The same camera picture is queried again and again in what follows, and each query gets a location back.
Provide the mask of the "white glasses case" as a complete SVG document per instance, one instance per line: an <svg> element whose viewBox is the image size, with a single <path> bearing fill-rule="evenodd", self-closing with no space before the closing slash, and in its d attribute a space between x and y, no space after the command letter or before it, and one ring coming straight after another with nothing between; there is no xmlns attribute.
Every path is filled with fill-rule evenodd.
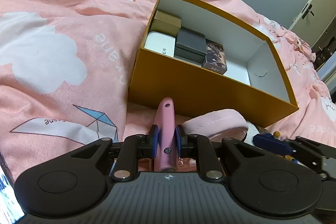
<svg viewBox="0 0 336 224"><path fill-rule="evenodd" d="M166 56L174 57L175 37L161 32L151 31L147 35L144 48Z"/></svg>

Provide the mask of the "brown plush with blue hat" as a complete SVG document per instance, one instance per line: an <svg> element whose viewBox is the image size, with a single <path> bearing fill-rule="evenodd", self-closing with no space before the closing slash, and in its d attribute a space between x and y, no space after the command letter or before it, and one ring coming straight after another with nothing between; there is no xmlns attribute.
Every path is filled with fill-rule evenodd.
<svg viewBox="0 0 336 224"><path fill-rule="evenodd" d="M275 131L274 133L265 131L263 134L259 133L255 135L253 143L256 147L298 164L298 161L293 157L294 149L287 142L281 140L280 136L279 131Z"/></svg>

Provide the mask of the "orange cardboard storage box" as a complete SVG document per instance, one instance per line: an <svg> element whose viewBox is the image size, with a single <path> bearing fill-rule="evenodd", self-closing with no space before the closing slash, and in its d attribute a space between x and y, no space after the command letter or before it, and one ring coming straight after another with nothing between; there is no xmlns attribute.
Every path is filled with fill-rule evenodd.
<svg viewBox="0 0 336 224"><path fill-rule="evenodd" d="M139 46L130 102L197 117L234 109L267 127L298 110L271 39L201 0L157 0Z"/></svg>

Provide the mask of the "dark grey box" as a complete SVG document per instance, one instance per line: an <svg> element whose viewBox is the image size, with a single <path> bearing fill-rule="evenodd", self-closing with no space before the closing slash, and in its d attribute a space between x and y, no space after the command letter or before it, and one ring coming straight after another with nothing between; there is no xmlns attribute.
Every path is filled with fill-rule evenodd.
<svg viewBox="0 0 336 224"><path fill-rule="evenodd" d="M204 34L182 27L175 41L174 55L202 64L207 54Z"/></svg>

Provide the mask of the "phone screen on gripper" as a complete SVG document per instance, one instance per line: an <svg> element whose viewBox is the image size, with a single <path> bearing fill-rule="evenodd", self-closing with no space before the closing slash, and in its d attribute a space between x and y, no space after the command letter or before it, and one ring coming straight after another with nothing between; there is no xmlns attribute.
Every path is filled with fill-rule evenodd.
<svg viewBox="0 0 336 224"><path fill-rule="evenodd" d="M14 180L7 164L1 156L1 223L16 223L25 214L14 193Z"/></svg>

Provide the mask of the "pink cloud-print duvet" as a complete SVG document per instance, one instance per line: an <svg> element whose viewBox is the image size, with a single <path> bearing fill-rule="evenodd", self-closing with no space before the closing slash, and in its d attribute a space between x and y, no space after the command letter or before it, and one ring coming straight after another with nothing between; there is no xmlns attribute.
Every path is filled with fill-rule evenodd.
<svg viewBox="0 0 336 224"><path fill-rule="evenodd" d="M1 155L12 178L102 136L145 134L155 111L127 101L157 0L1 0ZM335 104L298 35L242 0L203 0L274 43L299 110L270 126L335 146Z"/></svg>

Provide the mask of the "pink pouch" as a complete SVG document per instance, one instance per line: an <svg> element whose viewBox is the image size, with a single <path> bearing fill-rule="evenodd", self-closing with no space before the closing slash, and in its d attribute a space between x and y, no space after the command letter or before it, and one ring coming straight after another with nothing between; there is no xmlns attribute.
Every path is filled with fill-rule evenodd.
<svg viewBox="0 0 336 224"><path fill-rule="evenodd" d="M177 171L178 141L175 139L174 102L170 97L161 100L154 118L154 164L155 172ZM203 135L210 141L220 142L224 137L243 140L248 131L248 124L243 116L233 109L213 111L182 124L187 135Z"/></svg>

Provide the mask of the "white popcorn plush toy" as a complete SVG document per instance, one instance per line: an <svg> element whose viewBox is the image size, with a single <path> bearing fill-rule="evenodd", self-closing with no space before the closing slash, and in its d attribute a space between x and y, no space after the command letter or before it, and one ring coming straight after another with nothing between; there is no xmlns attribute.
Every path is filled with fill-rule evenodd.
<svg viewBox="0 0 336 224"><path fill-rule="evenodd" d="M244 127L240 126L238 128L238 136L236 139L242 140L247 144L253 145L253 138L257 134L259 134L257 127L251 122L247 122Z"/></svg>

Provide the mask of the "anime print card box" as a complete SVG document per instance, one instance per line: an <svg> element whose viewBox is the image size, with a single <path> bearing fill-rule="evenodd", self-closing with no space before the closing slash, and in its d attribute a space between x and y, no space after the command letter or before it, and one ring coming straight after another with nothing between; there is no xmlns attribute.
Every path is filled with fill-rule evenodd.
<svg viewBox="0 0 336 224"><path fill-rule="evenodd" d="M202 67L209 71L224 75L227 71L224 48L221 44L206 39L207 53Z"/></svg>

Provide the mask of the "small brown cardboard box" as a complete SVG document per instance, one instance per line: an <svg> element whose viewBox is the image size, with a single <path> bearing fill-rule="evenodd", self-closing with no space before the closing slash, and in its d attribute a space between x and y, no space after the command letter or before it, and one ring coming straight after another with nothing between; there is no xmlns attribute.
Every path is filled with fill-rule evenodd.
<svg viewBox="0 0 336 224"><path fill-rule="evenodd" d="M181 25L181 18L157 10L151 23L150 31L157 31L176 37Z"/></svg>

